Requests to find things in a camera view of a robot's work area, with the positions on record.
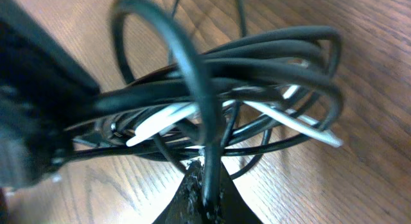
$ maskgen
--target black power cord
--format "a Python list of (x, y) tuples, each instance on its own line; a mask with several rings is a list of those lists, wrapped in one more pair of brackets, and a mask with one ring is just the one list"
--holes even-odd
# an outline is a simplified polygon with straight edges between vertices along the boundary
[[(341, 53), (341, 40), (337, 31), (327, 26), (300, 26), (269, 31), (260, 35), (247, 34), (242, 0), (236, 0), (240, 18), (240, 34), (243, 38), (216, 47), (203, 55), (197, 55), (194, 47), (179, 26), (172, 20), (179, 0), (175, 0), (171, 17), (147, 0), (116, 0), (112, 7), (112, 38), (118, 65), (128, 87), (100, 94), (91, 101), (68, 108), (67, 130), (109, 116), (121, 116), (115, 121), (115, 132), (130, 137), (129, 129), (135, 128), (162, 107), (171, 103), (196, 102), (202, 123), (196, 125), (188, 119), (178, 123), (165, 136), (153, 136), (133, 147), (119, 144), (116, 147), (77, 151), (71, 159), (83, 160), (109, 155), (137, 155), (150, 160), (167, 160), (179, 170), (185, 166), (179, 161), (205, 153), (203, 199), (204, 205), (218, 203), (221, 156), (255, 155), (237, 173), (240, 177), (262, 158), (262, 154), (282, 150), (310, 139), (304, 134), (269, 143), (272, 129), (281, 123), (266, 115), (249, 124), (234, 128), (241, 101), (252, 100), (275, 103), (279, 110), (286, 110), (309, 96), (291, 117), (307, 111), (320, 96), (329, 100), (327, 116), (313, 127), (325, 130), (342, 111), (343, 98), (330, 82)], [(128, 14), (136, 13), (151, 23), (169, 45), (169, 64), (161, 70), (134, 80), (127, 63), (123, 43), (123, 23)], [(326, 58), (320, 40), (330, 41), (330, 53)], [(303, 60), (308, 67), (290, 64), (290, 60)], [(299, 85), (291, 97), (284, 99), (280, 89), (287, 85)], [(222, 111), (222, 102), (236, 100), (234, 105)], [(227, 125), (225, 116), (231, 114)], [(226, 148), (263, 134), (261, 146)], [(188, 148), (196, 145), (201, 148)]]

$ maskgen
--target black cable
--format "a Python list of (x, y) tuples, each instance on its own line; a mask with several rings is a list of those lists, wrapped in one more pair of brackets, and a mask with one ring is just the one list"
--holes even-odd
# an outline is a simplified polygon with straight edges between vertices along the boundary
[(158, 149), (160, 149), (160, 152), (164, 155), (164, 157), (170, 161), (181, 173), (186, 173), (186, 167), (183, 165), (181, 162), (175, 160), (175, 157), (173, 154), (168, 151), (168, 147), (166, 146), (166, 143), (164, 143), (162, 137), (160, 134), (155, 134), (153, 136), (153, 140), (155, 144), (157, 145)]
[(136, 13), (146, 19), (164, 37), (177, 59), (179, 71), (184, 76), (190, 94), (198, 103), (203, 121), (198, 143), (205, 145), (207, 149), (202, 186), (203, 204), (214, 207), (218, 204), (219, 193), (215, 194), (215, 190), (219, 190), (219, 182), (213, 181), (213, 175), (219, 178), (221, 155), (218, 154), (220, 151), (214, 151), (213, 148), (216, 147), (215, 142), (220, 141), (222, 134), (222, 108), (215, 97), (208, 72), (183, 31), (156, 5), (147, 0), (116, 0), (112, 7), (112, 34), (120, 68), (126, 67), (126, 71), (130, 71), (123, 45), (124, 21), (130, 13)]
[(238, 116), (238, 113), (240, 112), (240, 106), (241, 106), (241, 102), (238, 102), (238, 101), (235, 102), (234, 105), (232, 106), (230, 120), (227, 123), (227, 127), (225, 128), (223, 138), (220, 141), (220, 146), (222, 148), (225, 148), (228, 146), (228, 143), (230, 141), (231, 134), (232, 134), (232, 129), (234, 128), (234, 125), (236, 124), (237, 116)]
[[(185, 171), (179, 161), (197, 157), (200, 149), (188, 148), (205, 145), (203, 176), (203, 202), (206, 207), (218, 204), (221, 156), (255, 155), (237, 173), (240, 177), (262, 158), (262, 154), (282, 150), (310, 139), (299, 134), (269, 143), (272, 128), (282, 125), (263, 115), (249, 124), (234, 128), (242, 100), (274, 102), (279, 110), (296, 105), (309, 98), (291, 117), (305, 113), (325, 96), (329, 100), (327, 116), (313, 127), (325, 130), (337, 119), (342, 110), (342, 95), (331, 83), (341, 54), (341, 39), (336, 30), (327, 26), (300, 26), (269, 31), (260, 35), (247, 34), (242, 0), (236, 0), (242, 39), (229, 42), (198, 56), (188, 38), (172, 20), (180, 0), (175, 0), (171, 17), (146, 0), (116, 0), (112, 7), (112, 38), (118, 65), (127, 88), (100, 94), (81, 105), (62, 111), (67, 130), (107, 116), (116, 116), (116, 132), (127, 134), (148, 117), (165, 106), (178, 102), (198, 103), (201, 125), (188, 119), (176, 123), (177, 131), (164, 137), (156, 134), (132, 147), (118, 145), (111, 148), (76, 151), (68, 160), (82, 160), (111, 155), (137, 155), (150, 160), (172, 162)], [(151, 23), (164, 37), (177, 64), (171, 64), (136, 81), (127, 63), (123, 41), (123, 23), (128, 14), (136, 13)], [(320, 40), (330, 41), (329, 56), (325, 57)], [(301, 59), (309, 67), (289, 64), (287, 60)], [(280, 88), (300, 85), (290, 98), (283, 99)], [(222, 112), (221, 104), (233, 99), (234, 105)], [(231, 114), (227, 126), (224, 116)], [(260, 146), (250, 148), (225, 148), (257, 134), (263, 134)]]
[[(263, 139), (261, 140), (261, 145), (266, 145), (266, 144), (268, 144), (268, 142), (270, 142), (271, 133), (272, 133), (272, 129), (264, 131)], [(257, 154), (255, 156), (253, 156), (253, 158), (250, 160), (249, 163), (247, 163), (247, 165), (245, 165), (239, 171), (237, 171), (237, 172), (233, 173), (232, 175), (230, 175), (231, 179), (234, 180), (234, 179), (237, 179), (237, 178), (243, 176), (246, 172), (248, 172), (250, 169), (252, 169), (262, 158), (263, 158), (263, 154)]]

